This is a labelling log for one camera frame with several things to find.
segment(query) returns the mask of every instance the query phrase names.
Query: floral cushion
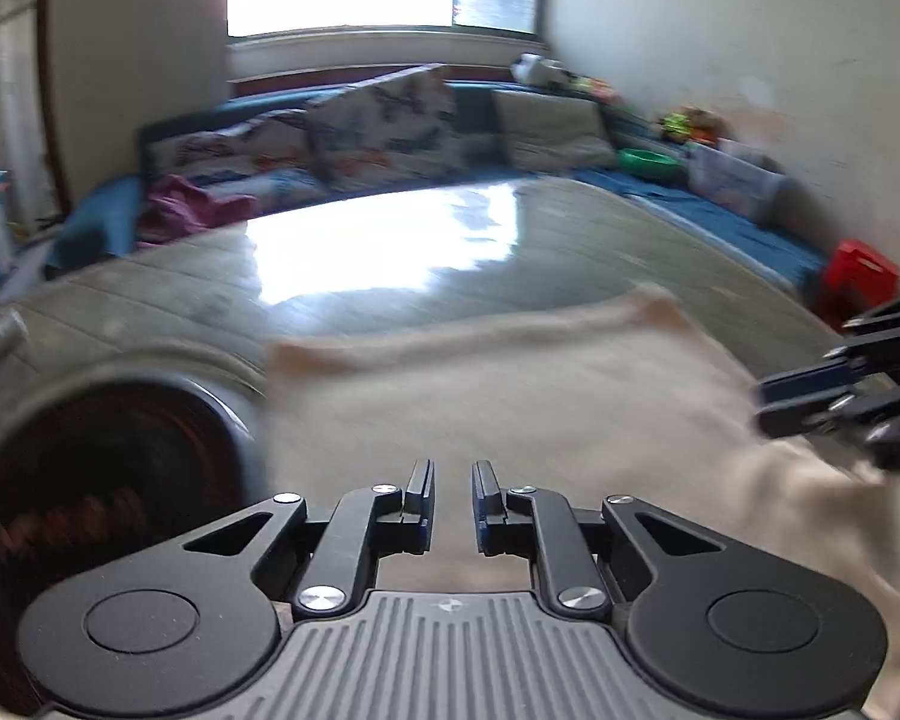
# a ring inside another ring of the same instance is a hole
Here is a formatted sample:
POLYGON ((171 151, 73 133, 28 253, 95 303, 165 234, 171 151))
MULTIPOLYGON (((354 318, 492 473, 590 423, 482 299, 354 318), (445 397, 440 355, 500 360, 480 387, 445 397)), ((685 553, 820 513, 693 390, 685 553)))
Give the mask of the floral cushion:
POLYGON ((304 112, 268 111, 232 127, 191 132, 151 146, 157 176, 181 175, 194 186, 247 178, 278 167, 309 170, 304 112))
POLYGON ((281 167, 236 180, 205 186, 216 199, 234 194, 252 194, 260 201, 260 213, 271 214, 327 196, 327 187, 307 170, 281 167))
POLYGON ((307 109, 317 159, 339 191, 462 170, 455 116, 437 65, 354 84, 307 109))

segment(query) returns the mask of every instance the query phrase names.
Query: red box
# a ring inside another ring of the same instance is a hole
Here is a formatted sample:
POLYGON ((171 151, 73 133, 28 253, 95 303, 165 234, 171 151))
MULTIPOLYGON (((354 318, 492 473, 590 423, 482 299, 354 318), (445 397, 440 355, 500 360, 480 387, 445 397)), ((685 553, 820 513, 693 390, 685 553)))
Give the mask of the red box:
POLYGON ((823 285, 831 295, 853 290, 866 300, 867 308, 896 298, 900 270, 895 263, 862 241, 840 241, 823 274, 823 285))

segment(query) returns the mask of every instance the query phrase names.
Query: toy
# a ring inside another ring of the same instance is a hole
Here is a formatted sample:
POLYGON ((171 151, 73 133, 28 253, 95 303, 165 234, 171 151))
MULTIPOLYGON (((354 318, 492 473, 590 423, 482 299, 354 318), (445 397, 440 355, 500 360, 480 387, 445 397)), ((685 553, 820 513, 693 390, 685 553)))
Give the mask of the toy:
POLYGON ((607 81, 591 79, 587 76, 576 76, 570 82, 570 88, 574 92, 583 92, 597 98, 604 105, 619 105, 622 102, 620 94, 607 81))
POLYGON ((717 148, 723 133, 724 123, 719 116, 691 105, 683 105, 679 110, 658 119, 660 139, 681 145, 687 141, 695 141, 717 148))
POLYGON ((540 89, 566 89, 570 84, 570 74, 555 59, 547 59, 536 53, 525 53, 520 61, 511 66, 514 80, 524 86, 540 89))

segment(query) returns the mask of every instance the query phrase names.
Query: green bowl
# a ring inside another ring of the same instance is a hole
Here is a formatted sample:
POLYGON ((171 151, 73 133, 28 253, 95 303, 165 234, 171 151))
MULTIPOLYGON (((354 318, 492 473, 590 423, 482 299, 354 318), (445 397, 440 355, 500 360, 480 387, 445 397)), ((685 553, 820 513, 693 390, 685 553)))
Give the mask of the green bowl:
POLYGON ((660 184, 676 182, 683 171, 683 165, 673 157, 653 151, 639 151, 624 148, 617 152, 620 170, 625 170, 637 178, 656 181, 660 184))

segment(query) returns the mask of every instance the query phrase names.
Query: towel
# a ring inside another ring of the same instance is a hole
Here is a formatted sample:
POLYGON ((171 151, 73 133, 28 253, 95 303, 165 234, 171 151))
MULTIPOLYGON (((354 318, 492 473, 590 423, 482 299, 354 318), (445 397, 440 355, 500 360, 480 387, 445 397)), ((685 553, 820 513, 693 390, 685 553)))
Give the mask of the towel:
POLYGON ((146 197, 137 223, 142 245, 168 244, 188 235, 260 215, 260 202, 250 194, 216 199, 179 175, 161 178, 146 197))
POLYGON ((469 466, 596 509, 629 493, 856 587, 890 651, 866 711, 900 717, 900 477, 828 466, 751 427, 749 373, 656 287, 539 314, 271 348, 271 485, 333 505, 437 465, 432 551, 381 561, 378 586, 525 589, 517 557, 481 557, 469 466))

